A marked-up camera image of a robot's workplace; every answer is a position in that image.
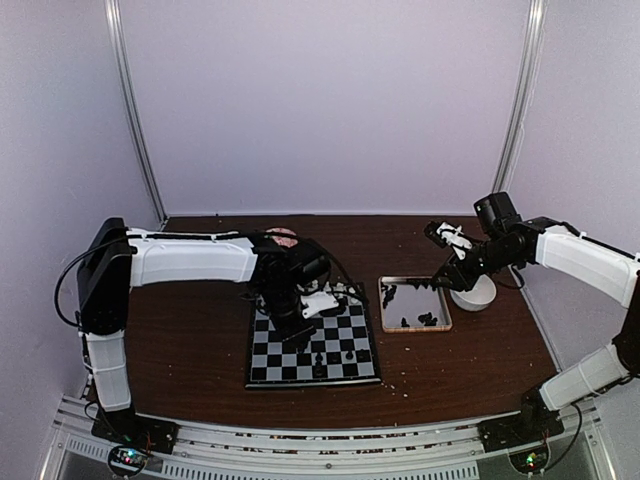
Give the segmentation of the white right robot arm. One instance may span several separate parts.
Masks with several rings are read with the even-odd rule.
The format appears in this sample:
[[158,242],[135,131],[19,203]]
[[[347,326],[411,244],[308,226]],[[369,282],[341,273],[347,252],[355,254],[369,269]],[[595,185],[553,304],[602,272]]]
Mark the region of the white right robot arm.
[[495,274],[509,270],[516,287],[528,265],[564,274],[594,295],[566,289],[553,305],[582,327],[593,327],[599,313],[621,319],[600,327],[600,344],[574,365],[561,370],[521,397],[517,413],[480,423],[487,441],[530,442],[563,431],[560,412],[599,396],[639,375],[639,257],[598,241],[566,221],[539,216],[525,220],[506,192],[491,193],[474,204],[485,239],[464,233],[446,221],[429,223],[427,238],[452,253],[432,276],[433,289],[444,289],[461,309],[488,307],[497,296]]

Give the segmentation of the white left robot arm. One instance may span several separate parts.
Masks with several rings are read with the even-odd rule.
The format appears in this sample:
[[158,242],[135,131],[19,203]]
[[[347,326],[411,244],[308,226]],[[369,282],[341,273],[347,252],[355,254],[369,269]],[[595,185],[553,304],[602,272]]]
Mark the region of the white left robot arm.
[[150,232],[106,220],[77,273],[79,330],[106,429],[123,444],[144,433],[133,406],[125,353],[130,292],[151,284],[226,281],[262,300],[285,342],[313,331],[311,317],[334,309],[334,295],[312,284],[331,261],[313,240],[288,232]]

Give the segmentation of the black and white chessboard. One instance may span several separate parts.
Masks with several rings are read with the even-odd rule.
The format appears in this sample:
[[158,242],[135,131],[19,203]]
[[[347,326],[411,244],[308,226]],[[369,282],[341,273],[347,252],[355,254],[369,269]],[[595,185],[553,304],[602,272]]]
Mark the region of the black and white chessboard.
[[[352,286],[341,283],[325,287],[327,293],[346,303],[344,313],[333,317],[311,318],[316,328],[306,348],[297,351],[278,338],[270,319],[264,314],[263,303],[253,308],[249,326],[249,341],[245,387],[247,389],[287,389],[317,386],[354,386],[379,384],[381,370],[367,307],[355,298]],[[356,352],[365,350],[366,361],[358,362]],[[354,357],[345,355],[352,351]],[[326,376],[313,377],[316,354],[322,353]],[[338,352],[339,363],[331,363],[331,353]]]

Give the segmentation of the black chess king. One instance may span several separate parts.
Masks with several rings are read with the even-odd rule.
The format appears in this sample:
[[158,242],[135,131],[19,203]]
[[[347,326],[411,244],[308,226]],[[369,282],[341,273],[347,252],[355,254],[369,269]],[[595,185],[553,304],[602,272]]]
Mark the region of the black chess king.
[[313,367],[313,377],[321,379],[326,376],[325,365],[322,362],[318,362]]

